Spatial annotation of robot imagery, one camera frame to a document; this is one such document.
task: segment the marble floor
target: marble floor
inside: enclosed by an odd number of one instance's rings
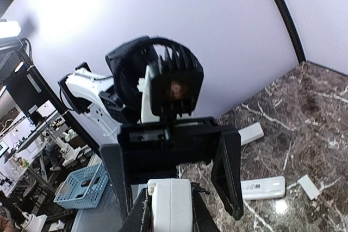
[[[181,166],[183,178],[211,191],[206,205],[221,231],[348,231],[348,77],[304,63],[219,118],[240,129],[260,122],[264,137],[241,151],[241,179],[283,175],[281,199],[244,202],[229,216],[210,182],[211,165]],[[308,174],[320,196],[297,180]]]

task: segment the white equipment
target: white equipment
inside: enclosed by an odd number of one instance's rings
[[[113,78],[80,68],[67,77],[65,84],[75,97],[91,102],[88,107],[90,112],[84,113],[84,115],[101,128],[104,136],[110,138],[111,142],[117,142],[117,131],[120,124],[110,116],[99,97],[100,92],[107,91],[114,85]]]
[[[62,222],[61,220],[58,220],[57,222],[51,224],[48,231],[52,232],[52,231],[62,230],[64,226],[65,226],[64,222]]]
[[[27,232],[41,232],[44,224],[46,222],[47,216],[42,215],[36,217],[33,214],[28,214],[26,212],[22,212],[22,215],[26,218],[21,227]]]
[[[192,232],[192,195],[188,179],[150,179],[153,232]]]
[[[73,129],[70,129],[67,133],[64,131],[62,136],[66,142],[69,142],[77,136],[77,133]]]
[[[285,195],[285,178],[283,176],[242,180],[243,200],[281,198]]]
[[[56,138],[54,141],[60,148],[60,153],[62,154],[62,157],[64,159],[64,162],[63,162],[64,167],[76,160],[78,154],[81,151],[80,147],[73,149],[70,146],[70,144],[62,141],[61,138],[59,137]]]

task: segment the lamp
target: lamp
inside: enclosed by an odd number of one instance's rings
[[[0,21],[0,39],[17,37],[21,27],[16,21]]]
[[[6,85],[2,86],[2,88],[0,90],[0,96],[4,93],[5,90],[6,90]]]
[[[24,62],[20,62],[17,67],[15,68],[15,73],[20,70],[20,68],[23,66]]]

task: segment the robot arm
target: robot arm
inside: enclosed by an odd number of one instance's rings
[[[164,57],[157,55],[155,45],[164,47]],[[212,117],[189,118],[203,82],[197,58],[174,41],[142,37],[112,51],[107,63],[112,77],[91,73],[85,63],[59,85],[73,110],[113,138],[100,152],[120,205],[122,231],[134,231],[135,225],[148,231],[144,221],[149,215],[154,232],[218,231],[200,188],[175,179],[178,165],[198,161],[213,161],[212,183],[225,210],[239,220],[240,135]],[[148,190],[132,207],[131,185],[144,183]],[[152,210],[145,213],[145,208]],[[212,229],[205,223],[193,225],[194,220],[210,220]]]
[[[114,86],[112,77],[105,77],[91,73],[88,69],[81,67],[74,73],[69,74],[59,82],[69,105],[78,114],[84,114],[95,125],[102,129],[104,135],[111,142],[117,142],[117,134],[120,123],[114,120],[106,109],[105,100],[101,94],[107,94]],[[120,111],[122,107],[114,104]]]

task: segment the white backdrop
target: white backdrop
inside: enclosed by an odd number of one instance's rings
[[[308,61],[348,74],[348,0],[285,0]]]
[[[34,64],[57,94],[57,81],[82,61],[110,74],[104,56],[145,34],[181,42],[202,63],[195,116],[219,116],[297,65],[274,0],[14,0],[4,18],[19,21]]]

